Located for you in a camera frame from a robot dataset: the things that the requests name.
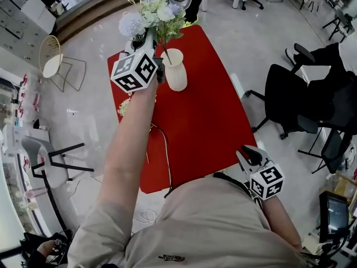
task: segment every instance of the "white vase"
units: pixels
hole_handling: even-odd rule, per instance
[[[163,58],[162,62],[165,65],[166,81],[172,90],[180,92],[187,86],[186,69],[182,62],[184,60],[184,54],[178,49],[168,49],[167,52],[172,64],[168,60],[165,52],[161,55]]]

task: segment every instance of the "white tile floor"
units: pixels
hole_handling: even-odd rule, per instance
[[[331,30],[321,30],[320,26],[330,20],[331,13],[328,7],[320,9],[318,14],[306,9],[301,13],[294,6],[298,5],[296,0],[284,0],[283,3],[260,1],[264,3],[264,10],[248,1],[247,10],[242,11],[231,7],[232,0],[209,0],[208,11],[200,11],[199,16],[200,25],[227,72],[237,75],[244,90],[253,89],[264,93],[265,81],[272,64],[291,68],[284,57],[286,47],[292,48],[297,42],[314,50],[327,44]],[[76,156],[95,169],[93,176],[99,181],[102,179],[105,150],[118,126],[107,58],[124,48],[126,39],[118,32],[118,22],[123,12],[117,12],[90,26],[63,46],[66,56],[87,61],[81,91],[76,92],[73,88],[66,87],[65,93],[61,93],[53,84],[48,83],[45,84],[42,97],[41,113],[49,121],[54,147],[60,149],[85,142],[86,148]],[[80,71],[78,65],[78,69],[71,74],[73,82],[79,79]],[[318,70],[315,72],[315,78],[318,78],[320,73]],[[256,125],[264,116],[263,103],[254,97],[243,97],[242,103],[251,125]],[[281,129],[276,124],[268,122],[255,134],[255,138],[264,143],[266,151],[286,174],[286,186],[280,199],[303,236],[315,224],[319,213],[319,187],[324,183],[328,172],[322,170],[311,175],[311,170],[318,165],[318,159],[297,153],[298,149],[306,149],[312,144],[313,135],[292,133],[288,139],[281,141],[280,132]],[[317,152],[318,149],[321,149],[321,144],[317,144]],[[77,164],[79,161],[68,159],[67,162]],[[242,178],[238,165],[229,168],[227,173]],[[78,227],[95,201],[100,187],[97,180],[84,178],[76,193],[69,199],[76,182],[68,183],[55,191],[61,213],[70,228]],[[165,192],[150,195],[140,193],[135,218],[141,219],[140,211],[145,208],[159,213],[164,194]],[[146,224],[134,221],[133,231],[144,226]]]

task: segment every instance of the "desk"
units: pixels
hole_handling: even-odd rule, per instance
[[[184,36],[171,40],[168,48],[184,54],[187,88],[174,92],[167,83],[159,85],[152,118],[168,139],[173,186],[232,166],[238,162],[237,149],[256,146],[239,97],[204,31],[196,25],[181,32]],[[108,59],[109,76],[118,58],[116,54]],[[128,95],[110,84],[119,108]],[[147,152],[149,163],[145,162],[142,171],[141,190],[152,193],[168,188],[165,142],[156,128],[150,132]]]

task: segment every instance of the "gold wire chair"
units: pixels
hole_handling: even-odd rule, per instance
[[[76,61],[81,61],[84,63],[84,75],[82,78],[82,81],[80,83],[79,88],[75,88],[74,85],[72,85],[68,80],[68,73],[71,71],[71,68],[73,64],[71,63],[66,63],[63,61],[63,59],[66,60],[76,60]],[[39,63],[40,63],[40,70],[42,72],[42,75],[46,79],[50,79],[54,85],[61,91],[65,91],[65,84],[68,83],[71,87],[73,87],[76,91],[79,91],[80,88],[82,87],[84,78],[85,78],[85,73],[86,73],[86,66],[87,63],[84,60],[78,60],[78,59],[73,59],[69,58],[67,56],[64,56],[63,53],[61,52],[61,44],[59,40],[55,36],[48,36],[44,39],[44,41],[41,44],[40,48],[40,53],[38,57]],[[67,71],[66,75],[63,77],[60,74],[60,69],[62,64],[67,64],[69,65],[69,70]],[[62,88],[59,87],[54,81],[53,77],[54,76],[60,76],[63,79],[63,86]]]

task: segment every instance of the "artificial flower bouquet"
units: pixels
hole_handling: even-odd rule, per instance
[[[168,0],[128,0],[137,11],[125,12],[119,22],[119,31],[132,41],[143,41],[148,28],[156,29],[157,41],[165,53],[166,44],[171,39],[182,36],[180,28],[185,21],[185,10]]]

